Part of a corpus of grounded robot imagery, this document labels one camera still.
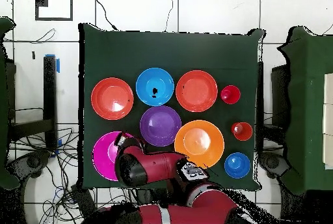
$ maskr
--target blue bowl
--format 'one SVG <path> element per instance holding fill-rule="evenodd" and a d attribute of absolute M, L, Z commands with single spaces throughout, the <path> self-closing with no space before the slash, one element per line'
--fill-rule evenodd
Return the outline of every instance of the blue bowl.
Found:
<path fill-rule="evenodd" d="M 167 71 L 149 68 L 138 77 L 135 88 L 145 104 L 159 106 L 170 100 L 174 93 L 174 81 Z"/>
<path fill-rule="evenodd" d="M 232 178 L 243 178 L 250 171 L 250 160 L 243 153 L 235 152 L 226 158 L 224 169 Z"/>

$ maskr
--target orange plate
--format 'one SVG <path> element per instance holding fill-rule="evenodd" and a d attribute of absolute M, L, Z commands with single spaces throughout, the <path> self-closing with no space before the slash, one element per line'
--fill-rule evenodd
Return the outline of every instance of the orange plate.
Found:
<path fill-rule="evenodd" d="M 101 80 L 91 93 L 95 112 L 107 120 L 125 117 L 133 106 L 131 87 L 122 79 L 109 77 Z"/>
<path fill-rule="evenodd" d="M 180 105 L 191 112 L 203 112 L 210 108 L 217 97 L 217 84 L 207 72 L 193 70 L 184 74 L 176 86 L 176 98 Z"/>
<path fill-rule="evenodd" d="M 221 131 L 211 122 L 194 120 L 180 128 L 175 141 L 176 152 L 188 155 L 189 161 L 206 169 L 221 158 L 224 140 Z"/>

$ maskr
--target small red bowl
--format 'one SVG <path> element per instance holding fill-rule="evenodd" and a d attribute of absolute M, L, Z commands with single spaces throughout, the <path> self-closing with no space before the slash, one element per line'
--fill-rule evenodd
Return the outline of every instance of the small red bowl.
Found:
<path fill-rule="evenodd" d="M 237 140 L 247 141 L 252 137 L 252 127 L 247 122 L 235 122 L 232 125 L 232 133 Z"/>
<path fill-rule="evenodd" d="M 220 97 L 226 104 L 235 104 L 241 97 L 241 91 L 235 85 L 228 85 L 221 90 Z"/>
<path fill-rule="evenodd" d="M 91 93 L 91 104 L 95 112 L 107 120 L 125 117 L 133 106 L 131 87 L 122 79 L 109 77 L 101 80 Z"/>

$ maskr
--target purple plate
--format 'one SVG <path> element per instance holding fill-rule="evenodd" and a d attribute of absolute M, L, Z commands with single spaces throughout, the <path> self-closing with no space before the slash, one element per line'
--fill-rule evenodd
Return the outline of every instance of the purple plate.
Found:
<path fill-rule="evenodd" d="M 92 149 L 92 163 L 95 169 L 102 177 L 112 181 L 118 181 L 114 170 L 118 147 L 114 145 L 114 140 L 119 133 L 119 131 L 115 131 L 103 135 Z"/>
<path fill-rule="evenodd" d="M 180 128 L 180 116 L 165 105 L 149 108 L 140 121 L 141 135 L 149 144 L 156 147 L 172 144 Z"/>

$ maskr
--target red bowl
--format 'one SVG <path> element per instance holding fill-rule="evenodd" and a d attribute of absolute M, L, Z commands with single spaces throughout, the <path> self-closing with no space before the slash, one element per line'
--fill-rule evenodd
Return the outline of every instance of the red bowl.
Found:
<path fill-rule="evenodd" d="M 235 104 L 241 97 L 241 91 L 235 85 L 228 85 L 221 90 L 220 97 L 226 104 Z"/>
<path fill-rule="evenodd" d="M 240 141 L 247 141 L 252 137 L 252 127 L 247 122 L 235 122 L 232 125 L 232 133 L 236 139 Z"/>
<path fill-rule="evenodd" d="M 91 104 L 95 112 L 107 120 L 125 117 L 133 106 L 133 92 L 123 80 L 109 77 L 101 80 L 91 93 Z"/>
<path fill-rule="evenodd" d="M 176 98 L 184 109 L 203 112 L 210 108 L 217 98 L 216 81 L 204 71 L 187 72 L 177 83 Z"/>

